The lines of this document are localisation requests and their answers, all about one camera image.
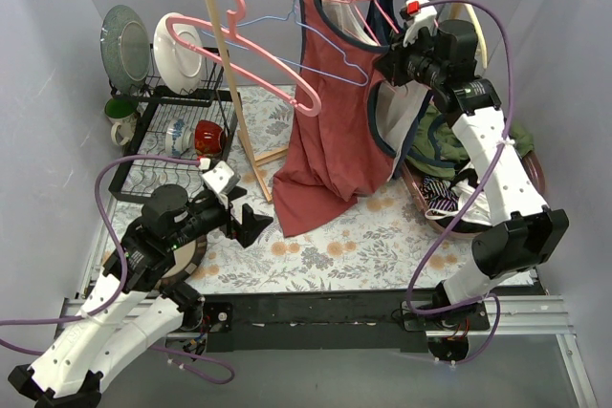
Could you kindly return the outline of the red tank top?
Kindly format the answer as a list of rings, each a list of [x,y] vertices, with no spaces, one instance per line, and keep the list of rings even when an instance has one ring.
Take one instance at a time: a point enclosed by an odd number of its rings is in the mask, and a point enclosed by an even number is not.
[[[313,0],[300,0],[300,74],[318,93],[315,117],[295,113],[284,165],[273,176],[274,210],[285,237],[336,219],[360,196],[375,193],[392,174],[394,155],[377,145],[368,126],[371,54],[355,48],[324,23]]]

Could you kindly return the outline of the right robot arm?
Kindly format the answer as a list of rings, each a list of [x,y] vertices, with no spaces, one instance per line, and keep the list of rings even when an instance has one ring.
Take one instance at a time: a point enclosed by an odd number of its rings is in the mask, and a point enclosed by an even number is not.
[[[449,330],[501,282],[546,263],[569,227],[566,212],[553,210],[528,177],[509,137],[510,114],[492,83],[475,72],[477,42],[469,21],[446,20],[435,31],[412,24],[377,65],[394,83],[430,89],[474,166],[474,194],[489,205],[491,226],[472,240],[470,259],[437,286],[431,305],[410,308]]]

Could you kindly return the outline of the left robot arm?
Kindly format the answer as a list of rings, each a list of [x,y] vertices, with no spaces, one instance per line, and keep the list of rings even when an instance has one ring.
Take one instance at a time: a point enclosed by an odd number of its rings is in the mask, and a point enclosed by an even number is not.
[[[179,248],[205,241],[215,229],[242,247],[255,242],[273,219],[248,204],[241,218],[233,217],[231,202],[245,193],[203,190],[190,199],[178,184],[158,187],[104,264],[76,321],[33,363],[15,367],[9,384],[37,407],[96,407],[117,375],[156,341],[178,328],[196,330],[204,318],[201,295],[184,281],[161,289],[139,317],[123,320],[159,287]]]

